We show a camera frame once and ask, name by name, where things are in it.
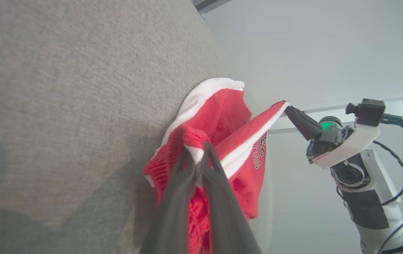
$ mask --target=clothing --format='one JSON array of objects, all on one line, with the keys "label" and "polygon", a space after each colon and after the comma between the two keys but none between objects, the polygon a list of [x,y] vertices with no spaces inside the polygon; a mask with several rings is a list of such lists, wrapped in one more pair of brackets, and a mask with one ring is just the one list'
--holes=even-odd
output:
[{"label": "clothing", "polygon": [[[164,135],[162,146],[145,166],[143,174],[155,188],[158,204],[173,167],[185,146],[195,165],[203,157],[203,143],[210,142],[236,194],[245,217],[258,215],[258,196],[263,184],[266,133],[284,112],[279,102],[250,120],[243,99],[243,82],[226,78],[208,79],[184,100],[176,120]],[[189,204],[189,253],[210,250],[209,201],[197,180]]]}]

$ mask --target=cable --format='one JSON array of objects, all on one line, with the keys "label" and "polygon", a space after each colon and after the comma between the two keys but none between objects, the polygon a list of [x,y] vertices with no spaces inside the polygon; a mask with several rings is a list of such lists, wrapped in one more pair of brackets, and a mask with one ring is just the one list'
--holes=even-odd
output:
[{"label": "cable", "polygon": [[[388,148],[388,147],[385,146],[384,144],[380,143],[379,141],[374,140],[373,143],[375,143],[375,144],[381,146],[382,148],[384,148],[385,150],[389,151],[390,154],[391,154],[394,158],[396,158],[396,159],[398,160],[399,164],[402,166],[402,172],[403,172],[403,162],[402,162],[402,160],[399,158],[399,156],[397,156],[393,151],[391,151],[390,148]],[[338,195],[340,195],[340,197],[341,197],[344,201],[347,202],[347,200],[344,198],[344,196],[340,194],[340,191],[339,191],[339,187],[338,187],[338,186],[337,186],[337,193],[338,193]],[[396,195],[394,198],[392,198],[392,199],[390,199],[390,200],[388,200],[388,201],[386,201],[386,202],[383,202],[383,203],[377,204],[377,205],[365,205],[365,206],[386,206],[387,204],[390,204],[391,202],[393,202],[393,201],[395,201],[396,199],[398,199],[398,197],[400,197],[402,194],[403,194],[403,188],[402,188],[402,190],[398,193],[398,195]]]},{"label": "cable", "polygon": [[379,249],[377,254],[382,254],[382,250],[383,250],[385,244],[387,244],[387,242],[390,241],[390,238],[392,238],[393,235],[395,235],[401,228],[403,228],[403,224],[401,224],[398,228],[396,228],[395,231],[393,231],[393,233],[391,233],[391,235],[387,238],[387,240],[384,241],[384,244],[382,244],[382,247]]}]

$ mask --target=green light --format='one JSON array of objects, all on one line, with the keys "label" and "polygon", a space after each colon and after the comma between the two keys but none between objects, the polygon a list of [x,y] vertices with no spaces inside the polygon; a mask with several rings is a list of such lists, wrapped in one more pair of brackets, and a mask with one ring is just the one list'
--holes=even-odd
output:
[{"label": "green light", "polygon": [[330,126],[334,125],[333,122],[322,122],[322,131],[327,130],[327,128],[329,128]]}]

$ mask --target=white trim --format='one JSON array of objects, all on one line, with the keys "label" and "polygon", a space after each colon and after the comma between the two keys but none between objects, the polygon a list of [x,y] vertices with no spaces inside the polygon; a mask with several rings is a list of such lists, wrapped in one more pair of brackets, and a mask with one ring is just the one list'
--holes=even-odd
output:
[{"label": "white trim", "polygon": [[144,175],[145,179],[148,181],[148,183],[151,185],[152,188],[155,187],[155,183],[153,183],[153,179],[151,178],[150,175]]},{"label": "white trim", "polygon": [[221,160],[222,167],[224,168],[225,175],[228,179],[232,177],[239,170],[240,166],[247,160],[248,155],[252,151],[253,144],[262,135],[264,135],[264,133],[283,114],[288,106],[290,106],[290,104],[285,102],[283,106],[274,114],[274,116],[272,116],[269,121],[267,121],[257,132],[255,132],[254,135],[248,138],[248,140],[235,148],[233,151],[231,151],[231,153],[227,154],[227,156]]},{"label": "white trim", "polygon": [[204,154],[203,149],[198,148],[198,147],[193,147],[193,146],[186,146],[186,144],[184,144],[184,147],[187,148],[187,150],[191,154],[195,165],[198,165],[200,163],[200,161],[202,161],[202,159],[203,159],[203,154]]},{"label": "white trim", "polygon": [[181,107],[179,108],[178,114],[174,122],[169,126],[162,139],[161,146],[156,149],[155,157],[159,149],[167,143],[170,134],[181,124],[189,121],[192,117],[197,114],[200,108],[205,104],[211,96],[223,89],[231,89],[237,91],[243,91],[244,82],[235,81],[229,78],[212,78],[207,79],[197,85],[184,99]]}]

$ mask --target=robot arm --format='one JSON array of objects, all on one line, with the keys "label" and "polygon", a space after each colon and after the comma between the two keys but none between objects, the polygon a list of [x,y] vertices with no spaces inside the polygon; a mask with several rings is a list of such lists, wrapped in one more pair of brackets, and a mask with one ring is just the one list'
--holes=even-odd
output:
[{"label": "robot arm", "polygon": [[[403,223],[398,191],[374,151],[366,150],[380,133],[378,125],[385,121],[384,111],[384,103],[378,100],[363,99],[358,106],[350,103],[346,113],[355,113],[355,128],[343,127],[336,117],[324,117],[318,123],[296,108],[285,111],[310,140],[309,162],[331,170],[360,233],[363,254],[377,254]],[[403,253],[403,228],[385,244],[383,251]]]}]

